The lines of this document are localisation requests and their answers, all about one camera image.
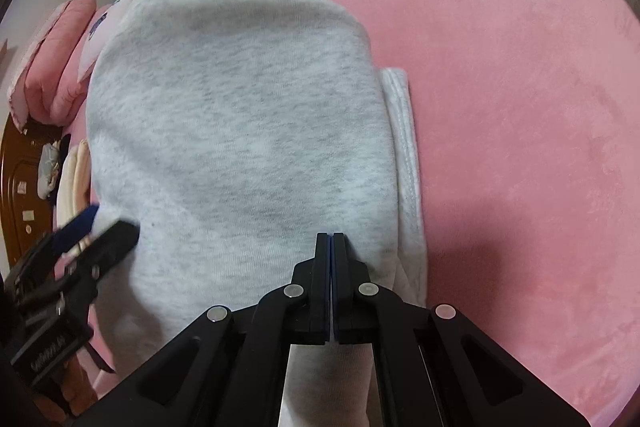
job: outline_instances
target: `heather gray cloth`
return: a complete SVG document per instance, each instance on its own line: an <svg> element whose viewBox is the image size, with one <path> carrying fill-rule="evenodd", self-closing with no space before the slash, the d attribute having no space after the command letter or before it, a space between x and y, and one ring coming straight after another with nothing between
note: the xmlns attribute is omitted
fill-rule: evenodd
<svg viewBox="0 0 640 427"><path fill-rule="evenodd" d="M211 305L289 282L318 232L345 232L375 282L424 302L406 79L379 75L339 6L136 0L96 64L87 126L94 230L141 224L97 301L121 375ZM367 425L371 367L369 346L292 349L281 425Z"/></svg>

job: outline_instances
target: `pink blanket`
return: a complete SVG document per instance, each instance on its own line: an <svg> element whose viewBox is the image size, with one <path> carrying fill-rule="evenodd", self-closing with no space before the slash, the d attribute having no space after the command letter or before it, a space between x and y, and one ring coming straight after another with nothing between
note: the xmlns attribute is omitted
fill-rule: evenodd
<svg viewBox="0 0 640 427"><path fill-rule="evenodd" d="M608 426L640 383L640 25L623 0L333 0L408 71L430 300Z"/></svg>

